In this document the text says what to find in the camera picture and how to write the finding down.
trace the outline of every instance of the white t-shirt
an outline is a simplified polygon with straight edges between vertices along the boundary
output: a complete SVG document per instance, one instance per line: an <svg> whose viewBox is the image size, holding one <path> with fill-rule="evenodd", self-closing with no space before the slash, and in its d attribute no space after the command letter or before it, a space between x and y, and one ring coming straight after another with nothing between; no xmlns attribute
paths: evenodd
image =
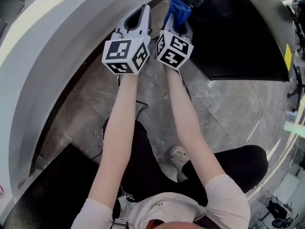
<svg viewBox="0 0 305 229"><path fill-rule="evenodd" d="M205 187L208 204L200 206L195 200L177 193L166 192L141 202L128 202L120 197L120 219L128 221L130 229L146 229L148 222L194 220L205 214L222 229L247 229L250 207L247 197L227 175L214 177ZM112 210L92 199L87 199L77 215L72 229L108 229L112 225Z"/></svg>

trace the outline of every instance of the white curved wall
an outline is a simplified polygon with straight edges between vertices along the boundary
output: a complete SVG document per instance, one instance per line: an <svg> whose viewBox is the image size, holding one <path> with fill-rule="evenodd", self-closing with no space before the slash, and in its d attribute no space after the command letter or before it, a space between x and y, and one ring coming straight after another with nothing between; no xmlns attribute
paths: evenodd
<svg viewBox="0 0 305 229"><path fill-rule="evenodd" d="M151 0L36 0L0 48L0 214L28 176L62 90L130 9Z"/></svg>

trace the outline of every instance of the person's right arm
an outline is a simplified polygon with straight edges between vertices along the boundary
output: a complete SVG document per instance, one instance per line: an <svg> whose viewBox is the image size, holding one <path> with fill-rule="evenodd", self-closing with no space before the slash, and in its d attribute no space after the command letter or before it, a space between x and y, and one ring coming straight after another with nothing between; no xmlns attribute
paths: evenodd
<svg viewBox="0 0 305 229"><path fill-rule="evenodd" d="M164 66L177 134L203 186L214 177L225 174L206 144L193 104L179 74Z"/></svg>

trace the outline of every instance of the white marker mount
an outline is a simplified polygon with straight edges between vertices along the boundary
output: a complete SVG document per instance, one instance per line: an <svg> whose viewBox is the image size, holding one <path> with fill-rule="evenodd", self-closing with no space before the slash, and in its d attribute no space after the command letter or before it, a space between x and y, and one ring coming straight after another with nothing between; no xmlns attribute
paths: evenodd
<svg viewBox="0 0 305 229"><path fill-rule="evenodd" d="M150 56L150 7L142 5L129 11L106 41L102 63L113 74L138 74Z"/></svg>
<svg viewBox="0 0 305 229"><path fill-rule="evenodd" d="M164 27L160 31L160 38L156 43L157 61L178 70L191 56L194 46L191 44L193 31L186 21L182 26L184 33L177 32L172 13Z"/></svg>

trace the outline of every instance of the person's left arm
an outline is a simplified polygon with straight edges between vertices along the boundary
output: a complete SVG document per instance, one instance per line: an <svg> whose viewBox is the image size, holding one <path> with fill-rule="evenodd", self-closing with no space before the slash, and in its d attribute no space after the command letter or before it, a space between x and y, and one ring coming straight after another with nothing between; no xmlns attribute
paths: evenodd
<svg viewBox="0 0 305 229"><path fill-rule="evenodd" d="M113 209L132 150L137 75L124 75L107 124L103 155L88 198Z"/></svg>

